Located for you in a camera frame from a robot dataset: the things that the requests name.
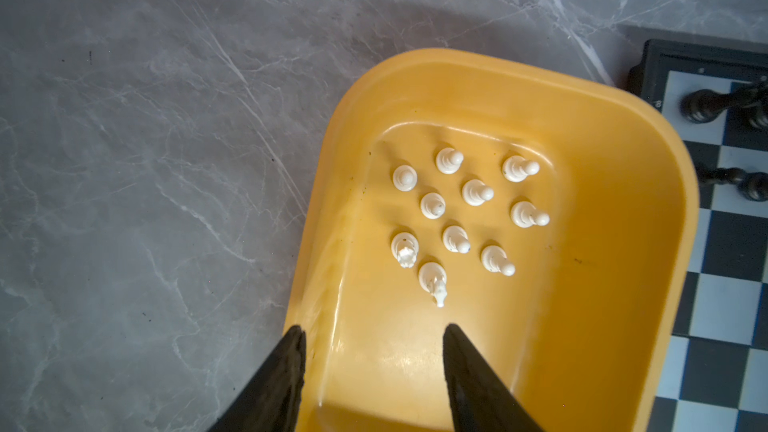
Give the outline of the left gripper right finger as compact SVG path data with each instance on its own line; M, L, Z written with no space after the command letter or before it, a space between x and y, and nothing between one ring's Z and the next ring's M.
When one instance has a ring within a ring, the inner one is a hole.
M454 323L443 334L443 364L456 431L542 431Z

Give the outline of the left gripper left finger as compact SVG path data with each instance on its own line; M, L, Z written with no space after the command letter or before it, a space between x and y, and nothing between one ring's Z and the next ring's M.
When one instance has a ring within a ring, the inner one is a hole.
M295 431L305 362L306 334L293 325L209 431Z

